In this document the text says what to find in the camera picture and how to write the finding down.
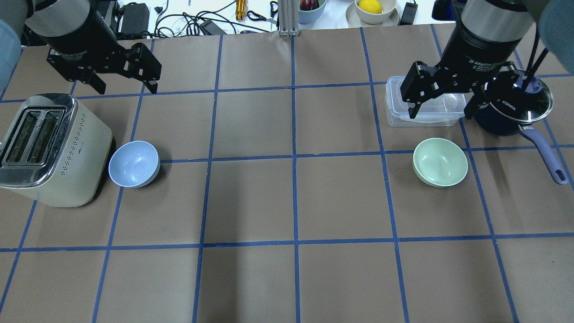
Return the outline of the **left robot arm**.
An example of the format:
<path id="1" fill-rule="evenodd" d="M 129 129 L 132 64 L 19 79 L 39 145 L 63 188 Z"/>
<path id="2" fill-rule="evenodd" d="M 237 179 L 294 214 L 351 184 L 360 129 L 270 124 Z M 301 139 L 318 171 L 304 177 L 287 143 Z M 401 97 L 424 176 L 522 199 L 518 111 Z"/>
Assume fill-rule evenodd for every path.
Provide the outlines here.
<path id="1" fill-rule="evenodd" d="M 3 0 L 1 2 L 1 90 L 6 90 L 22 53 L 24 27 L 39 35 L 53 53 L 48 63 L 67 81 L 80 81 L 104 94 L 100 74 L 136 79 L 152 94 L 162 66 L 150 49 L 127 49 L 88 0 Z"/>

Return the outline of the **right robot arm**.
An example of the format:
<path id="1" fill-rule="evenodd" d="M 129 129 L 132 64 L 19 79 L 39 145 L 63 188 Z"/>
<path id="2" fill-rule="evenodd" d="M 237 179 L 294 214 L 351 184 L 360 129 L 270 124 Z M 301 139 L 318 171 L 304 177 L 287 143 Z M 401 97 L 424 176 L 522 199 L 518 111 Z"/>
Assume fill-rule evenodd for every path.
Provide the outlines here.
<path id="1" fill-rule="evenodd" d="M 415 61 L 400 86 L 409 117 L 428 100 L 445 93 L 474 94 L 465 116 L 488 104 L 484 85 L 508 61 L 536 24 L 543 45 L 573 72 L 573 2 L 571 0 L 468 0 L 440 61 L 429 67 Z"/>

